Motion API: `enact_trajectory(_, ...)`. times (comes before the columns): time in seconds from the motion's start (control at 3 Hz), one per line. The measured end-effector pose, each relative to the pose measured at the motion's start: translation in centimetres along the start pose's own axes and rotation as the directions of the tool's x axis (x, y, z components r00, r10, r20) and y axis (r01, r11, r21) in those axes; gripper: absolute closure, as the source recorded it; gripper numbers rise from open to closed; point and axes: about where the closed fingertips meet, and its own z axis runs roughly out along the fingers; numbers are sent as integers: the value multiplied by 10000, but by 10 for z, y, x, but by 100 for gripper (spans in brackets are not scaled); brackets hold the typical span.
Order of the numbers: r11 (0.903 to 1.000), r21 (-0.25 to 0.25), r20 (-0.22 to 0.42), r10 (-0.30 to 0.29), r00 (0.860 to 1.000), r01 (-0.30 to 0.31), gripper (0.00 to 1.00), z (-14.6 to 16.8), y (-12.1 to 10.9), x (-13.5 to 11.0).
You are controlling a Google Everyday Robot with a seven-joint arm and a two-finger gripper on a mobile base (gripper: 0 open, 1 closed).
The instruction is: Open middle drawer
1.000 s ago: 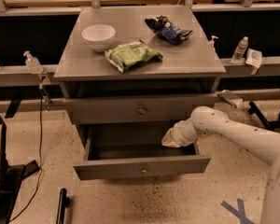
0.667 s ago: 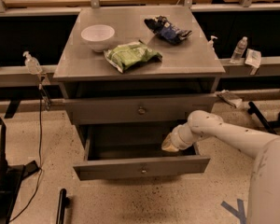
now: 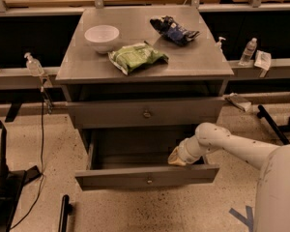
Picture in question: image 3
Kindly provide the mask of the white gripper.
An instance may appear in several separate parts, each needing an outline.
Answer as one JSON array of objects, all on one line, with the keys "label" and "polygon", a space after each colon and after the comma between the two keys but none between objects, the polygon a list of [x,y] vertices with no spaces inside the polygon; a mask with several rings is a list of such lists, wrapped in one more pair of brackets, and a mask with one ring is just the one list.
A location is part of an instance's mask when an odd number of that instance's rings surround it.
[{"label": "white gripper", "polygon": [[185,166],[198,161],[206,152],[196,136],[184,139],[169,155],[167,162],[170,165]]}]

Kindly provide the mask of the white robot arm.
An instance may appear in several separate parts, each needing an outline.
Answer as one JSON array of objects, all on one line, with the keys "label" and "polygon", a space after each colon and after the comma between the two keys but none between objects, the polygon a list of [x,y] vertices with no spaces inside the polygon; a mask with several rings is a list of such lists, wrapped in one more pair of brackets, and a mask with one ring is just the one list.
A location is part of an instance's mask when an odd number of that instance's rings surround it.
[{"label": "white robot arm", "polygon": [[253,232],[290,232],[290,144],[277,146],[202,123],[196,127],[194,136],[175,147],[168,163],[186,166],[219,149],[260,171]]}]

